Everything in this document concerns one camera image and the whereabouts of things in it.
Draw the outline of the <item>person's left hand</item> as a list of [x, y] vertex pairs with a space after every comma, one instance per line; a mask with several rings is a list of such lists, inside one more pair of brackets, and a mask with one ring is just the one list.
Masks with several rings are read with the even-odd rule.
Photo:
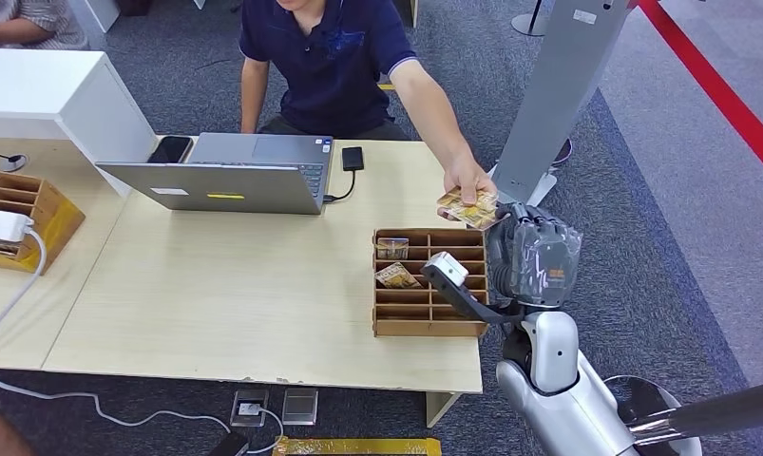
[[448, 159], [443, 165], [445, 190], [459, 190], [461, 202], [465, 206], [477, 203], [480, 192], [498, 195], [498, 190], [490, 176], [482, 169], [470, 153], [460, 153]]

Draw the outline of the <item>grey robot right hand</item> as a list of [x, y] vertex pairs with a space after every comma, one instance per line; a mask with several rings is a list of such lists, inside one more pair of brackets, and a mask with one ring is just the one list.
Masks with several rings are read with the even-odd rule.
[[521, 305], [558, 309], [571, 296], [582, 233], [542, 208], [501, 204], [486, 231], [492, 289]]

